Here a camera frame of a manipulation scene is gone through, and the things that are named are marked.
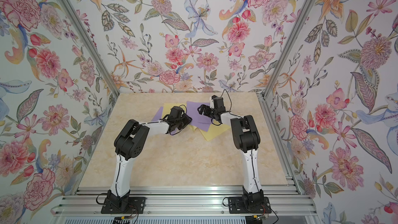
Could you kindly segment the purple paper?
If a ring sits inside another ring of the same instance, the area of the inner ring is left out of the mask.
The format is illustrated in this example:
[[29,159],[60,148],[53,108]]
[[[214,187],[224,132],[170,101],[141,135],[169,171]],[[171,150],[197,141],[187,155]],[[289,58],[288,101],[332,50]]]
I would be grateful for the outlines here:
[[191,122],[211,122],[209,117],[201,115],[198,112],[198,108],[203,104],[209,106],[209,103],[187,101],[187,115],[192,118]]
[[158,121],[162,118],[163,107],[160,107],[151,121]]
[[190,128],[193,131],[195,131],[196,129],[199,129],[204,132],[208,132],[211,125],[212,125],[211,122],[197,122],[197,121],[191,122],[189,124]]

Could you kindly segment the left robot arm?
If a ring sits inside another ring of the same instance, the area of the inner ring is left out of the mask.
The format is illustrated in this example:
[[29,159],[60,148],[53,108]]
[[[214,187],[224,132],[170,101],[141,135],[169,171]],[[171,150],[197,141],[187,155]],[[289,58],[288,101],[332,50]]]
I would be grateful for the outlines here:
[[135,159],[144,149],[146,140],[155,135],[172,135],[187,127],[192,121],[180,106],[171,108],[164,118],[141,123],[129,120],[114,141],[116,170],[114,181],[107,193],[105,204],[125,211],[129,206],[130,178]]

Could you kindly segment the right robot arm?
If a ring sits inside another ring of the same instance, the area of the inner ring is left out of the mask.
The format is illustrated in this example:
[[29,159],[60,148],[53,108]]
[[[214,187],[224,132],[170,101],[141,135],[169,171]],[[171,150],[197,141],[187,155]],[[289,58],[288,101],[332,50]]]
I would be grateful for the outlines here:
[[210,105],[198,107],[200,115],[231,127],[233,143],[243,161],[244,184],[242,200],[245,209],[252,211],[265,204],[264,192],[258,170],[260,135],[253,116],[239,116],[227,111],[223,98],[213,95]]

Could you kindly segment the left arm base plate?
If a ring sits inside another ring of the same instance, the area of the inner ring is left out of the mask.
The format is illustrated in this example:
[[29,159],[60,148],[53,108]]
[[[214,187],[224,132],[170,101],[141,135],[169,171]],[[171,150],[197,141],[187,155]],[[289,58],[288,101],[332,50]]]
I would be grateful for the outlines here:
[[145,197],[128,197],[125,199],[106,198],[101,214],[142,214],[146,203]]

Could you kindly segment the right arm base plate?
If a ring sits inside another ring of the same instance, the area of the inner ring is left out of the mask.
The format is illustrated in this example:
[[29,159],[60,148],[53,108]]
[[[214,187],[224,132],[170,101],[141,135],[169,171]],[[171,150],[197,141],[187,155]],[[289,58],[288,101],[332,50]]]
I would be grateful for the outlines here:
[[249,203],[243,197],[228,197],[227,203],[223,203],[229,209],[230,214],[271,214],[271,205],[268,197],[260,202]]

